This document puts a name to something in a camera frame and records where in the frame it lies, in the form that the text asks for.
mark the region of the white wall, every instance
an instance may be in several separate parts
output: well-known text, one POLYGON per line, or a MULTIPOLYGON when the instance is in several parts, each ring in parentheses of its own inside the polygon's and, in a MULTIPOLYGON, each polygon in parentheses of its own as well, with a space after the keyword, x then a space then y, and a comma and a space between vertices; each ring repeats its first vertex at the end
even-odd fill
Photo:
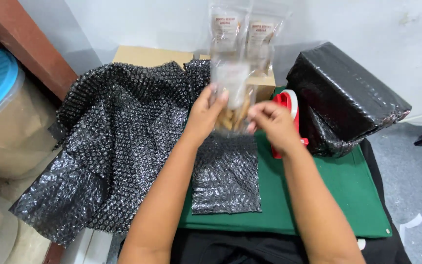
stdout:
MULTIPOLYGON (((66 27, 44 22, 64 22, 59 17, 66 14, 39 13, 61 0, 20 2, 55 39, 55 47, 64 48, 62 55, 93 49, 95 55, 84 53, 81 62, 68 61, 79 69, 110 62, 120 44, 188 52, 208 48, 207 0, 65 0, 68 21, 76 22, 66 27)), ((412 104, 409 119, 422 116, 422 0, 294 0, 293 6, 278 40, 285 47, 278 66, 287 72, 301 49, 330 40, 412 104)))

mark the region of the person's right hand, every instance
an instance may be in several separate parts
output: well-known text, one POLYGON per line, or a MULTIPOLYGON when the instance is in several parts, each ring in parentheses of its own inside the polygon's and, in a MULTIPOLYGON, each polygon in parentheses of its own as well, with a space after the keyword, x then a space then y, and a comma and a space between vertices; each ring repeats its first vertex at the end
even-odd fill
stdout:
POLYGON ((291 112, 286 107, 272 101, 263 101, 249 109, 248 117, 248 131, 254 133, 259 128, 263 129, 268 141, 279 153, 287 153, 293 146, 302 145, 291 112))

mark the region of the clear plastic pouch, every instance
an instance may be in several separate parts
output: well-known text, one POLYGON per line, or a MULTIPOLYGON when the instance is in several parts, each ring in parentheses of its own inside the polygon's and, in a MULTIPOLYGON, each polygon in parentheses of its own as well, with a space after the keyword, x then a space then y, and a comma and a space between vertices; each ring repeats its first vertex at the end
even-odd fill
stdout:
POLYGON ((250 13, 245 58, 254 76, 267 76, 273 69, 274 40, 289 15, 290 6, 268 0, 257 0, 250 13))
POLYGON ((210 0, 211 60, 215 65, 242 60, 252 0, 210 0))
POLYGON ((256 86, 247 85, 250 73, 248 63, 221 63, 211 69, 211 81, 216 90, 211 97, 214 102, 224 91, 229 93, 227 106, 218 116, 214 130, 223 136, 248 134, 247 114, 255 104, 256 86))

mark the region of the person's left hand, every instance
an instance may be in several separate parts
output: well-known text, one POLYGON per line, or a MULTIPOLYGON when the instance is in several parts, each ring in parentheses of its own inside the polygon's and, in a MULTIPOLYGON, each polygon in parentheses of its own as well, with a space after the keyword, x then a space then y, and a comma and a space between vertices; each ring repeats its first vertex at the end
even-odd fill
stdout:
POLYGON ((210 84, 203 89, 191 108, 187 125, 182 134, 183 138, 186 138, 187 141, 195 144, 196 147, 201 146, 204 139, 206 139, 214 129, 216 119, 229 99, 229 93, 225 91, 221 97, 216 99, 210 106, 210 97, 215 88, 216 86, 214 84, 210 84))

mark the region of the beige container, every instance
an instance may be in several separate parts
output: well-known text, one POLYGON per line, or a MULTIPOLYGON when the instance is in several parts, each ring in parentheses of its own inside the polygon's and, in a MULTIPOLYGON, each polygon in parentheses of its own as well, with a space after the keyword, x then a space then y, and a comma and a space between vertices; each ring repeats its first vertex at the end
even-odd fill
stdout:
POLYGON ((17 79, 0 102, 0 177, 20 179, 56 154, 56 140, 47 130, 56 109, 19 69, 17 79))

